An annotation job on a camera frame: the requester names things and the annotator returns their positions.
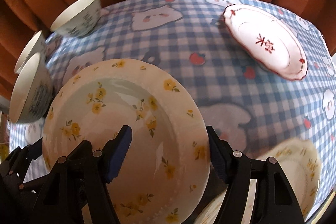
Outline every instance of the table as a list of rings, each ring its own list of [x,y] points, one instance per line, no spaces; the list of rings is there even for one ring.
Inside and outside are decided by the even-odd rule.
[[[259,7],[292,28],[308,61],[303,80],[287,81],[265,70],[238,45],[221,20],[224,8],[235,3]],[[47,68],[56,91],[82,68],[101,60],[152,63],[188,90],[206,125],[248,156],[257,157],[291,137],[310,139],[323,162],[315,205],[324,201],[336,183],[336,117],[329,119],[324,103],[325,91],[336,90],[336,75],[312,23],[258,0],[127,0],[101,14],[86,37],[48,37]],[[43,124],[43,119],[35,124],[40,134]],[[28,125],[8,126],[10,149],[25,146]],[[44,174],[39,158],[26,180]]]

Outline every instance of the blue and white checkered tablecloth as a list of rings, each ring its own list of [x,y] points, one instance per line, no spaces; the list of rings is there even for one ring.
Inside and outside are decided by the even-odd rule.
[[[308,62],[303,80],[287,81],[265,70],[239,46],[221,20],[225,6],[234,3],[259,7],[292,28]],[[312,140],[323,162],[315,205],[323,202],[336,183],[336,116],[330,119],[326,105],[334,103],[336,75],[313,24],[257,0],[127,0],[102,13],[86,37],[54,33],[47,39],[47,67],[56,91],[82,68],[101,60],[135,58],[157,65],[188,90],[205,123],[233,148],[258,156],[291,137]],[[39,134],[43,123],[35,125]],[[9,127],[10,149],[24,147],[25,131],[32,125]],[[44,174],[39,158],[26,180]]]

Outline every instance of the oval plate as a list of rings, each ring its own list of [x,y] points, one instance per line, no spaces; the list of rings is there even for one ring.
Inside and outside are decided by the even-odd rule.
[[[209,139],[189,93],[154,65],[112,59],[71,78],[46,119],[47,168],[84,139],[93,151],[102,149],[124,124],[132,128],[132,143],[118,177],[107,184],[120,222],[182,223],[207,184]]]
[[[310,140],[293,138],[283,141],[265,155],[260,156],[258,160],[266,160],[268,157],[275,157],[280,163],[294,190],[303,217],[306,218],[314,205],[320,181],[321,161],[315,146]],[[255,190],[256,180],[251,180],[241,224],[250,223]],[[214,198],[198,215],[194,224],[213,224],[225,193],[226,190]]]
[[[305,52],[281,20],[245,4],[226,7],[223,17],[235,40],[266,68],[287,80],[301,80],[306,76]]]

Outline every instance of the screw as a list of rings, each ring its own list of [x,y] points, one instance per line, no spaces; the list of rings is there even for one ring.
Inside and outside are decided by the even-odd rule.
[[[240,158],[242,155],[243,155],[243,153],[241,153],[241,152],[238,151],[238,150],[233,151],[233,156],[235,156],[235,157],[237,157],[237,158]]]
[[[268,161],[272,164],[276,164],[277,163],[277,159],[276,158],[273,158],[273,157],[269,157],[268,158]]]
[[[102,155],[103,153],[100,150],[95,150],[92,153],[92,156],[94,156],[95,158],[98,158]]]
[[[66,162],[66,160],[67,160],[67,157],[62,156],[62,157],[60,157],[60,158],[57,160],[57,162],[58,162],[59,164],[63,164],[63,163]]]

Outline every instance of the plate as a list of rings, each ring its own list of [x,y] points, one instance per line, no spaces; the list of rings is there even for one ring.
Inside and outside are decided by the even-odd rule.
[[[233,37],[257,61],[287,80],[301,80],[308,70],[295,34],[273,15],[253,6],[226,7],[224,22]]]
[[[294,190],[303,217],[306,218],[314,205],[320,181],[321,161],[315,146],[310,140],[303,141],[293,138],[280,143],[265,155],[260,156],[258,160],[266,160],[268,157],[275,157],[280,163]],[[256,181],[251,180],[241,224],[250,223]],[[214,198],[198,215],[194,224],[213,224],[224,200],[225,193],[226,190]]]
[[[118,177],[107,184],[120,222],[182,223],[209,177],[209,139],[191,96],[154,65],[112,59],[71,78],[46,118],[47,168],[84,139],[93,151],[102,149],[124,124],[132,128],[132,143]]]

